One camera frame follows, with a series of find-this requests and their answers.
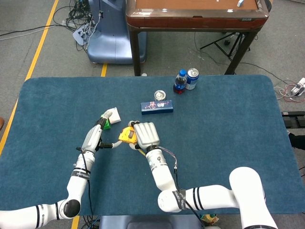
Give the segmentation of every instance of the table leg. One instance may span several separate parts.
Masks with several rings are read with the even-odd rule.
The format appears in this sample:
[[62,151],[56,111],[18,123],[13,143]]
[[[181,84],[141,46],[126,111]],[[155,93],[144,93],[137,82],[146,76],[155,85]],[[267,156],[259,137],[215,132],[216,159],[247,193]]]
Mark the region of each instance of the table leg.
[[132,62],[135,76],[141,75],[140,66],[140,49],[139,49],[139,38],[137,31],[129,31],[130,45],[132,48]]
[[243,39],[242,44],[239,46],[234,58],[232,59],[227,71],[225,71],[225,75],[233,75],[235,69],[237,68],[239,62],[242,60],[245,52],[248,50],[249,46],[251,45],[252,41],[256,37],[258,32],[248,32],[245,33],[245,38]]

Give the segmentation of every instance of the blue felt tabletop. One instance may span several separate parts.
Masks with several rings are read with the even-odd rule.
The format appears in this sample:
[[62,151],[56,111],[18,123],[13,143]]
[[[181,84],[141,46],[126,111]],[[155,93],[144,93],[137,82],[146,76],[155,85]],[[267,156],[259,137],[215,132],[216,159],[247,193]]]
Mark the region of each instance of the blue felt tabletop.
[[[262,75],[200,76],[173,92],[174,77],[37,78],[26,81],[0,157],[0,210],[67,197],[83,140],[100,115],[117,107],[121,122],[103,132],[116,142],[130,120],[154,122],[161,146],[178,157],[181,188],[224,185],[236,167],[261,176],[272,213],[305,210],[305,190],[271,81]],[[141,102],[164,90],[174,112],[141,115]],[[165,155],[172,171],[173,160]],[[126,144],[100,150],[91,171],[95,215],[164,214],[149,165]],[[208,213],[238,213],[216,209]],[[87,190],[82,215],[90,215]]]

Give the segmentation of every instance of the floor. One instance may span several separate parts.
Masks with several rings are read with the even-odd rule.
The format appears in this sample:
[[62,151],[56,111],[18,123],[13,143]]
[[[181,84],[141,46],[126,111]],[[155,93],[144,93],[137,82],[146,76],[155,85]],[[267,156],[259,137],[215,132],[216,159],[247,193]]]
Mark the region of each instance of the floor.
[[[50,0],[0,1],[0,34],[14,30],[23,30],[43,26],[53,6]],[[69,4],[61,0],[57,9]],[[305,77],[305,4],[290,0],[276,0],[270,17],[251,45],[243,62],[259,65],[272,72],[278,78],[298,82]],[[65,20],[68,9],[56,14],[56,20]],[[22,84],[27,76],[42,32],[29,36],[0,41],[0,116],[7,124],[14,108]],[[151,32],[148,40],[148,57],[142,65],[142,72],[148,75],[175,75],[180,68],[195,67],[201,74],[223,74],[229,63],[227,58],[215,47],[210,46],[199,52],[201,47],[220,38],[219,33],[168,33]],[[50,28],[35,65],[32,77],[100,77],[101,64],[93,64],[84,51],[75,49],[71,32],[55,27]],[[240,64],[237,74],[265,74],[272,82],[284,84],[266,71],[248,64]],[[110,64],[106,77],[132,76],[132,65]],[[305,103],[287,103],[279,101],[282,111],[304,111]],[[3,136],[6,124],[0,131]],[[296,135],[305,134],[305,130],[292,130]],[[305,165],[305,152],[295,150],[298,165]],[[274,215],[279,229],[303,229],[305,215]],[[240,228],[238,215],[221,216],[219,226]],[[71,220],[51,222],[45,228],[71,228]]]

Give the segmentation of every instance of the white robotic arm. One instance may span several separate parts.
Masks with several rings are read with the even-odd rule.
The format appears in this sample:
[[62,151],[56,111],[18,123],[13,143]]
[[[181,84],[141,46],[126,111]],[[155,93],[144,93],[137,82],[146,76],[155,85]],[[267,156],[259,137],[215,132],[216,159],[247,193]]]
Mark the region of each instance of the white robotic arm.
[[157,187],[162,191],[158,205],[165,212],[179,212],[214,208],[239,208],[243,229],[277,229],[265,204],[264,189],[258,173],[248,167],[239,167],[230,174],[229,190],[220,185],[177,190],[166,164],[153,123],[133,124],[140,148],[146,151],[146,159]]
[[67,185],[68,198],[51,205],[41,204],[19,210],[0,211],[0,229],[35,229],[45,226],[51,220],[71,219],[79,214],[81,197],[90,179],[91,168],[95,161],[94,153],[99,148],[114,147],[114,144],[102,145],[101,143],[102,130],[111,114],[106,111],[87,133]]

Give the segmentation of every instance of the rectangular box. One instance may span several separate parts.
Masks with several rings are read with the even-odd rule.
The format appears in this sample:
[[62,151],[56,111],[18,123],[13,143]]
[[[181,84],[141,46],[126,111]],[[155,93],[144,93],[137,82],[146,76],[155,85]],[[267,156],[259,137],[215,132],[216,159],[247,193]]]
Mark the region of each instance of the rectangular box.
[[164,100],[141,103],[141,112],[143,115],[170,113],[173,112],[173,102]]

